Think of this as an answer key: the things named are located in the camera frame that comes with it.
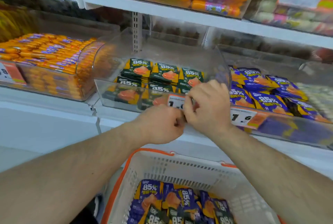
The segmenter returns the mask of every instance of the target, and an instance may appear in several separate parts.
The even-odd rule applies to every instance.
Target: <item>white shopping basket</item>
[[[143,179],[215,193],[227,200],[238,224],[280,224],[279,217],[234,165],[146,148],[128,158],[101,224],[126,224],[135,191]]]

